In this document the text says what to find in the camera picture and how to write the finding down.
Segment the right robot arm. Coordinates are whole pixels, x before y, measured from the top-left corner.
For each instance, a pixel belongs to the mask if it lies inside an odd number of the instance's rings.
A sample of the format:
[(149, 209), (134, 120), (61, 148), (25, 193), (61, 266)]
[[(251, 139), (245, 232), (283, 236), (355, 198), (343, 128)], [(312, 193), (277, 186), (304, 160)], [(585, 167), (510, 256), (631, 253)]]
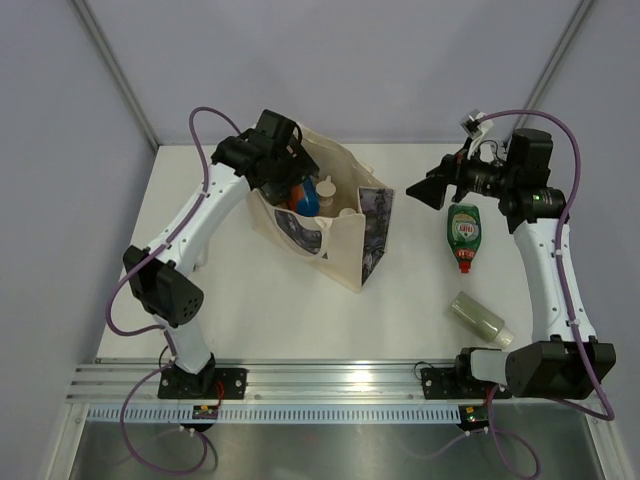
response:
[(468, 193), (497, 199), (523, 261), (532, 341), (511, 352), (463, 349), (452, 375), (463, 396), (474, 397), (492, 383), (515, 397), (583, 400), (616, 363), (614, 346), (598, 340), (580, 298), (563, 213), (567, 202), (547, 184), (552, 150), (549, 133), (521, 128), (511, 136), (505, 162), (487, 163), (467, 139), (406, 190), (436, 210), (449, 186), (456, 188), (455, 201)]

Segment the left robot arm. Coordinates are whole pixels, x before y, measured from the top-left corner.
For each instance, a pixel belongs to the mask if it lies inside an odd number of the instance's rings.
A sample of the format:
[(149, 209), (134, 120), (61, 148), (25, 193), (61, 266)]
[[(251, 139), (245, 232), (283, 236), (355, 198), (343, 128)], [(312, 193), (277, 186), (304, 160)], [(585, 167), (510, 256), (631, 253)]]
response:
[(162, 383), (177, 398), (204, 398), (218, 385), (215, 357), (196, 320), (204, 304), (203, 291), (189, 278), (197, 260), (218, 226), (251, 192), (279, 205), (318, 174), (302, 140), (295, 121), (263, 111), (255, 126), (200, 157), (202, 183), (166, 231), (123, 255), (125, 283), (167, 340), (171, 357)]

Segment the blue orange bottle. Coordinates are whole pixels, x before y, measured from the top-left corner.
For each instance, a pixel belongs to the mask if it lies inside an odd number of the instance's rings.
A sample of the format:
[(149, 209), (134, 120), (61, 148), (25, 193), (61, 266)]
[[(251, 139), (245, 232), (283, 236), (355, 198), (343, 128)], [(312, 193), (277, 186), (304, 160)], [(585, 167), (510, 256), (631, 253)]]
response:
[(291, 211), (305, 217), (314, 217), (319, 213), (319, 199), (311, 177), (291, 189), (287, 205)]

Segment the beige pump bottle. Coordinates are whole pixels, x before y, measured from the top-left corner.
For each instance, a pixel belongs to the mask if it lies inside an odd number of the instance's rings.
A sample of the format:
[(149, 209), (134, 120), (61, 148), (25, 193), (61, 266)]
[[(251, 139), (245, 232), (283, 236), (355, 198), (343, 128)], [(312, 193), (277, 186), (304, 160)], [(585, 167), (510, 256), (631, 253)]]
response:
[(337, 187), (333, 183), (332, 177), (327, 175), (323, 180), (320, 180), (316, 184), (315, 189), (319, 203), (318, 215), (323, 217), (332, 217), (337, 193)]

